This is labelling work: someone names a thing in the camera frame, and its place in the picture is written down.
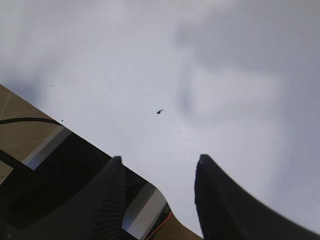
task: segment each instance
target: black curved edge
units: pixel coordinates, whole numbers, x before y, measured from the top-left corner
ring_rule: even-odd
[[[204,240],[320,240],[247,193],[209,155],[200,156],[194,191]]]

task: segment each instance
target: black plastic part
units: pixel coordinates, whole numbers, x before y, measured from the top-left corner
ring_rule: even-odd
[[[319,240],[235,183],[208,155],[195,176],[195,204],[204,240]]]
[[[125,169],[114,157],[79,193],[22,228],[6,226],[17,240],[118,240],[125,212]]]

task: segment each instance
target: tan surface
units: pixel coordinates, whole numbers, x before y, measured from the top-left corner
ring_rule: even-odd
[[[174,216],[171,216],[157,232],[154,240],[202,240],[202,238],[184,227]]]
[[[0,85],[0,120],[12,118],[49,118],[43,112]],[[23,161],[55,129],[44,122],[18,122],[0,125],[0,149]],[[11,172],[0,162],[0,182]]]

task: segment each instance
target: black wire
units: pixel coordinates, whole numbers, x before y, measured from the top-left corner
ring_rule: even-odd
[[[31,173],[33,170],[29,168],[28,166],[24,165],[22,162],[18,161],[5,151],[0,149],[0,161],[9,165],[13,169],[23,171],[25,173]]]
[[[55,120],[46,119],[46,118],[40,118],[40,117],[20,117],[20,118],[5,119],[5,120],[0,120],[0,125],[2,125],[2,124],[20,123],[20,122],[42,122],[42,123],[55,124],[55,125],[58,125],[58,126],[63,126],[59,122],[57,122]]]

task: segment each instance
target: orange wire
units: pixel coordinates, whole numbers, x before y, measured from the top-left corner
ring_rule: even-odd
[[[151,233],[150,236],[148,236],[145,240],[149,240],[153,235],[156,234],[156,232],[169,220],[169,218],[172,216],[172,211],[170,211],[169,215],[166,217],[166,219]]]

